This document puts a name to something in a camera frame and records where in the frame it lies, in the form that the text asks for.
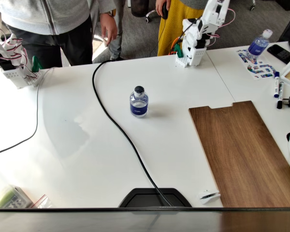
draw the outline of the table surface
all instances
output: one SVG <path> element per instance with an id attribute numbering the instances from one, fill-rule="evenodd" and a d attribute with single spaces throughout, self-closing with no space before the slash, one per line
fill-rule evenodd
<path id="1" fill-rule="evenodd" d="M 92 87 L 97 64 L 51 70 L 39 93 L 39 126 L 29 141 L 0 154 L 0 188 L 21 187 L 54 207 L 118 207 L 134 188 L 152 188 L 131 145 L 101 109 Z M 129 95 L 149 95 L 145 118 L 130 113 Z M 233 97 L 208 55 L 198 67 L 176 67 L 173 56 L 107 63 L 96 88 L 113 119 L 137 147 L 160 188 L 176 188 L 193 207 L 217 189 L 188 109 L 231 106 Z M 35 128 L 36 88 L 15 90 L 0 78 L 0 150 Z"/>
<path id="2" fill-rule="evenodd" d="M 287 42 L 271 43 L 269 47 L 273 44 L 278 44 L 290 52 Z M 207 51 L 207 54 L 235 101 L 253 102 L 281 152 L 289 162 L 286 136 L 290 132 L 290 108 L 286 105 L 281 110 L 276 108 L 277 98 L 274 98 L 273 78 L 253 80 L 235 52 L 244 48 L 248 48 L 248 46 L 210 50 Z M 282 72 L 282 69 L 286 66 L 282 61 L 266 50 L 263 55 L 277 71 Z M 283 98 L 289 97 L 290 85 L 285 82 Z"/>

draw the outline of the black monitor stand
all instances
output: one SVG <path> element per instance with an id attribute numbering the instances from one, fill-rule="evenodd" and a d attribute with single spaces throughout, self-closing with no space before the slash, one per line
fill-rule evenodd
<path id="1" fill-rule="evenodd" d="M 173 206 L 192 207 L 187 199 L 174 188 L 160 188 Z M 122 201 L 119 208 L 141 208 L 168 206 L 155 188 L 135 188 Z"/>

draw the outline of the marker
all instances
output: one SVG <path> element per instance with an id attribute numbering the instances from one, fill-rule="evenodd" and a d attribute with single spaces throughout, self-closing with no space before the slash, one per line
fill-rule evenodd
<path id="1" fill-rule="evenodd" d="M 279 97 L 279 72 L 275 73 L 275 80 L 274 80 L 274 97 Z"/>
<path id="2" fill-rule="evenodd" d="M 277 101 L 277 109 L 281 109 L 282 108 L 283 89 L 284 89 L 284 83 L 280 82 L 279 83 L 279 97 L 278 97 L 278 101 Z"/>

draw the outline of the wooden board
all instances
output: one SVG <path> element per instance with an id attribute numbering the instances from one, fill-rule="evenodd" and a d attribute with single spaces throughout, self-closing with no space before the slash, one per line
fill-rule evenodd
<path id="1" fill-rule="evenodd" d="M 224 207 L 290 207 L 290 166 L 251 101 L 189 112 Z"/>

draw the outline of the plastic bottle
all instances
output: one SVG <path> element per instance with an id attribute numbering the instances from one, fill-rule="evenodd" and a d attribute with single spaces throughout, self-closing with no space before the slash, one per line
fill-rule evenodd
<path id="1" fill-rule="evenodd" d="M 272 36 L 273 32 L 266 29 L 262 35 L 259 35 L 254 39 L 249 49 L 247 50 L 247 56 L 250 59 L 256 59 L 269 45 L 269 38 Z"/>
<path id="2" fill-rule="evenodd" d="M 142 86 L 137 86 L 130 95 L 130 110 L 135 117 L 144 117 L 148 110 L 148 95 Z"/>

